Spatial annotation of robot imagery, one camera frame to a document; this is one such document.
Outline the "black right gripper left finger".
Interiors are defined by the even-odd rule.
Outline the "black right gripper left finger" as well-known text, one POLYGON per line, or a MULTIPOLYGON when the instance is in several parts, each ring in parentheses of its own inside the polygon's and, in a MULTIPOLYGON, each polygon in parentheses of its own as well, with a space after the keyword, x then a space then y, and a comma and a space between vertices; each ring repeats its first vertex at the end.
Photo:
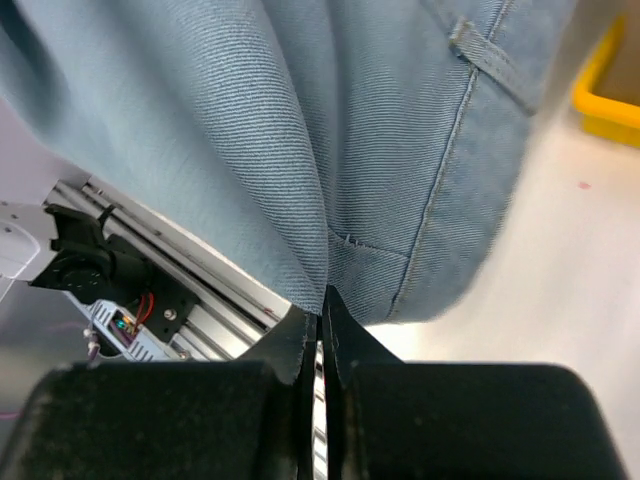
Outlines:
POLYGON ((5 479, 309 479, 316 322, 294 310, 229 361, 74 364, 34 388, 5 479))

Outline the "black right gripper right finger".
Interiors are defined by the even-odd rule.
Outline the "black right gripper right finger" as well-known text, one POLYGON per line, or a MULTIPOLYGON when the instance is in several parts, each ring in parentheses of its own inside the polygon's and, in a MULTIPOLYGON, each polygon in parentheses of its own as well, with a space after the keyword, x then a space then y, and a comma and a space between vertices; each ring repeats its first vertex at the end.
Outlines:
POLYGON ((540 363, 408 363, 329 288, 322 313, 332 479, 623 479, 590 389, 540 363))

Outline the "light blue denim skirt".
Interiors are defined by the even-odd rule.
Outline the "light blue denim skirt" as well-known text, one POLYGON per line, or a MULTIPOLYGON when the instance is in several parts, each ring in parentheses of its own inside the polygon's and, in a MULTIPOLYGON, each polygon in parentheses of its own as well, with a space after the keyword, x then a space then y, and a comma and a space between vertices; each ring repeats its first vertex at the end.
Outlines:
POLYGON ((1 93, 62 158, 294 305, 453 305, 571 1, 5 1, 1 93))

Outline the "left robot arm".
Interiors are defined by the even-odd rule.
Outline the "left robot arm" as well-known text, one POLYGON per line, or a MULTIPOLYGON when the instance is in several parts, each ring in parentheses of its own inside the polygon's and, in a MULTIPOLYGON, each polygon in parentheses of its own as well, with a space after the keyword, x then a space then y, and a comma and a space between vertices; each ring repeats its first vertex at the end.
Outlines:
POLYGON ((1 203, 1 276, 65 291, 83 304, 127 305, 151 285, 153 267, 107 241, 112 208, 97 217, 58 204, 1 203))

